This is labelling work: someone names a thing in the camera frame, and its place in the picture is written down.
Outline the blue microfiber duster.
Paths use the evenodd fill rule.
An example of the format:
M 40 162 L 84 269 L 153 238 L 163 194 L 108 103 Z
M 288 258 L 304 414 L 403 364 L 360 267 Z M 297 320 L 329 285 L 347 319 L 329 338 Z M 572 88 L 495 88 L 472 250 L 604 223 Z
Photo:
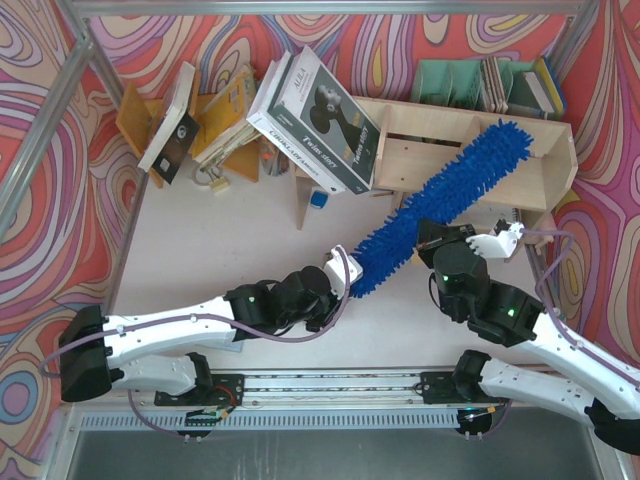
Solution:
M 411 257 L 420 220 L 444 224 L 462 213 L 527 160 L 532 143 L 533 136 L 516 122 L 498 121 L 465 146 L 355 247 L 352 256 L 363 275 L 350 295 L 361 298 L 376 290 Z

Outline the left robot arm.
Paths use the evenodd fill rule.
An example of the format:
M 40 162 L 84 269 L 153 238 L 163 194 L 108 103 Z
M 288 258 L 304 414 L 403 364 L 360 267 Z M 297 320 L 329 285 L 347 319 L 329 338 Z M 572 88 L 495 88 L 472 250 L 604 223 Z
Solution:
M 280 341 L 305 324 L 318 335 L 335 324 L 360 274 L 338 260 L 307 266 L 282 281 L 246 284 L 202 303 L 143 315 L 80 309 L 58 344 L 61 398 L 98 398 L 112 389 L 154 390 L 179 402 L 205 401 L 214 385 L 196 346 L 260 338 Z

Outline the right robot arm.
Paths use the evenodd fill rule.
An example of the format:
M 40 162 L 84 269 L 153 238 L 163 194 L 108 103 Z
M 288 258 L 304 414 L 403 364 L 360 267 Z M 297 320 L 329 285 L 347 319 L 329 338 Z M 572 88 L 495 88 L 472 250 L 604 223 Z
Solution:
M 591 428 L 602 442 L 639 453 L 639 371 L 567 327 L 543 295 L 494 281 L 490 259 L 510 257 L 529 234 L 519 222 L 501 221 L 491 234 L 470 225 L 418 224 L 416 251 L 431 269 L 440 311 L 481 339 L 526 351 L 554 369 L 543 374 L 467 350 L 452 382 L 460 396 L 529 403 Z

